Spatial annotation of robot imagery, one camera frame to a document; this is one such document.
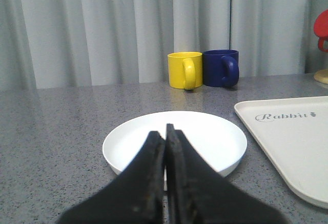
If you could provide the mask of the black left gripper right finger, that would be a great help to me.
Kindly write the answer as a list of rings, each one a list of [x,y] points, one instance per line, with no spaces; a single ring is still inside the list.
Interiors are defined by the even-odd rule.
[[[166,128],[166,170],[172,223],[287,222],[215,172],[172,124]]]

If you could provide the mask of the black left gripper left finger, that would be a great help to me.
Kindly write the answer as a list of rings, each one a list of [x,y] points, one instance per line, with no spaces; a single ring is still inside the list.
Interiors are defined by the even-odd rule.
[[[165,140],[151,131],[129,165],[58,223],[162,223]]]

